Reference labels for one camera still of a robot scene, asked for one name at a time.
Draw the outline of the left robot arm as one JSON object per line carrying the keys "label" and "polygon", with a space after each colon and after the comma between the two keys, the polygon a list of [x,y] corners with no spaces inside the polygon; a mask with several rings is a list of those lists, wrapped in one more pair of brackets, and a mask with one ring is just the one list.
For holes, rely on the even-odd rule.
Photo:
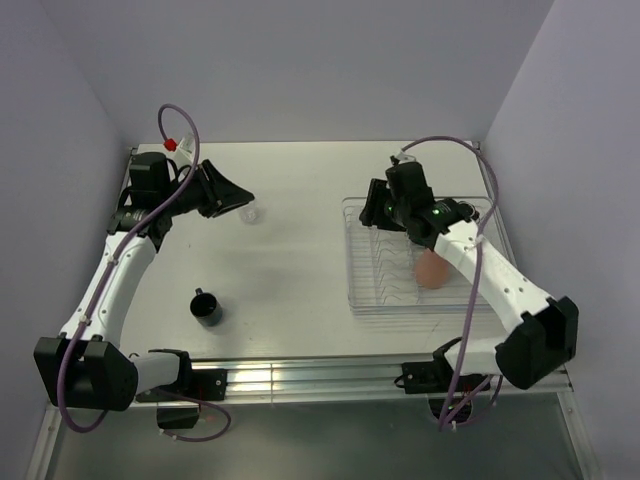
{"label": "left robot arm", "polygon": [[192,178],[172,178],[175,163],[160,152],[131,156],[129,184],[107,229],[99,266],[79,306],[55,337],[38,340],[34,359],[51,403],[124,411],[135,397],[160,388],[183,399],[195,386],[187,352],[155,349],[131,359],[120,350],[124,321],[145,271],[176,216],[216,218],[254,195],[204,160]]}

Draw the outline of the orange plastic cup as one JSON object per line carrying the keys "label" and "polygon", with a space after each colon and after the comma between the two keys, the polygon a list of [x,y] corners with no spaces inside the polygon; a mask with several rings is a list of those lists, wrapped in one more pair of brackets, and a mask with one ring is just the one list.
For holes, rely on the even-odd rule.
{"label": "orange plastic cup", "polygon": [[449,278],[449,263],[436,253],[425,250],[414,266],[416,282],[427,289],[441,288]]}

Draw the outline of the aluminium extrusion rail frame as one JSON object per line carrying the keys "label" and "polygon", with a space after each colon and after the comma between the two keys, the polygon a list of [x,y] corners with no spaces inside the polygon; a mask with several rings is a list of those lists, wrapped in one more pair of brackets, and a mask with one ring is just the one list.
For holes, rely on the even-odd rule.
{"label": "aluminium extrusion rail frame", "polygon": [[192,360],[184,351],[127,357],[107,342],[42,338],[34,359],[53,405],[122,412],[142,405],[135,397],[156,387],[186,383],[193,370],[228,370],[219,403],[305,403],[394,400],[407,394],[394,386],[405,362],[428,355],[384,355],[262,360]]}

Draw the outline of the clear glass near back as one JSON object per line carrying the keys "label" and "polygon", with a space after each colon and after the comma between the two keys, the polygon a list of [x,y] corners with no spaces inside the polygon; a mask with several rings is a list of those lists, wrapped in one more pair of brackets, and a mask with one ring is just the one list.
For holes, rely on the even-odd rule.
{"label": "clear glass near back", "polygon": [[238,215],[243,223],[255,225],[261,219],[261,209],[255,201],[249,202],[238,210]]}

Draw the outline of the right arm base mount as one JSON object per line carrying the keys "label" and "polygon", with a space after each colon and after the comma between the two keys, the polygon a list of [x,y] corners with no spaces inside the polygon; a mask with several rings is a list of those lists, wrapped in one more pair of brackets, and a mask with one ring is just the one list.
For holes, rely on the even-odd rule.
{"label": "right arm base mount", "polygon": [[[442,398],[431,399],[429,406],[436,419],[439,418],[446,394],[453,377],[453,368],[446,361],[430,360],[423,362],[405,362],[401,365],[401,374],[393,381],[394,386],[407,395],[442,394]],[[479,374],[461,375],[455,389],[454,399],[449,405],[453,410],[467,394],[478,387],[486,376]]]}

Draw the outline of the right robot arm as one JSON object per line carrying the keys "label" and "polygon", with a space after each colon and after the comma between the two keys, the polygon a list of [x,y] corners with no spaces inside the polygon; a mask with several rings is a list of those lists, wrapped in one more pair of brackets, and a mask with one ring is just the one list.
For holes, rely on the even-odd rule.
{"label": "right robot arm", "polygon": [[444,259],[467,279],[500,320],[495,339],[454,338],[433,353],[429,391],[457,388],[466,377],[504,377],[527,390],[574,358],[579,309],[567,296],[553,298],[527,279],[481,232],[482,216],[468,202],[438,199],[416,161],[395,163],[372,179],[359,221],[402,232]]}

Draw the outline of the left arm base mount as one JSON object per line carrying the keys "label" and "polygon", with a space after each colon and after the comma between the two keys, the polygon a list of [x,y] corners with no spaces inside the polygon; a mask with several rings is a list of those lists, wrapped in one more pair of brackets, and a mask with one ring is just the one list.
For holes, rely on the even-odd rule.
{"label": "left arm base mount", "polygon": [[229,424],[218,405],[225,399],[227,384],[227,369],[196,369],[186,383],[156,387],[135,399],[139,404],[157,404],[156,424],[161,430],[185,435],[206,423],[221,428]]}

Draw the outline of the small black mug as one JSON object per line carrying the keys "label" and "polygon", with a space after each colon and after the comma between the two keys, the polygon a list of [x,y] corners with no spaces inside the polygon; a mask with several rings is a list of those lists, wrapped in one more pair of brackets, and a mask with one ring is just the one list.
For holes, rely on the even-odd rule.
{"label": "small black mug", "polygon": [[191,315],[202,325],[214,327],[223,318],[223,309],[218,299],[201,288],[195,290],[195,295],[189,304]]}

